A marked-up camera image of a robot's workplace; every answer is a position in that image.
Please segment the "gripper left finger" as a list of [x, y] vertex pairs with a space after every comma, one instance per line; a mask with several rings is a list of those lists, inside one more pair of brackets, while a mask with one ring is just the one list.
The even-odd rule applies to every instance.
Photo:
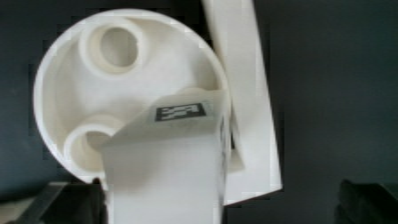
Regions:
[[107, 224], [102, 185], [52, 182], [17, 219], [17, 224]]

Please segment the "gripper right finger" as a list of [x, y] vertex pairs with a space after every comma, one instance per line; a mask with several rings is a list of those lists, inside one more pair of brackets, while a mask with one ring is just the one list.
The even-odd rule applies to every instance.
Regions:
[[398, 224], [398, 183], [340, 185], [335, 224]]

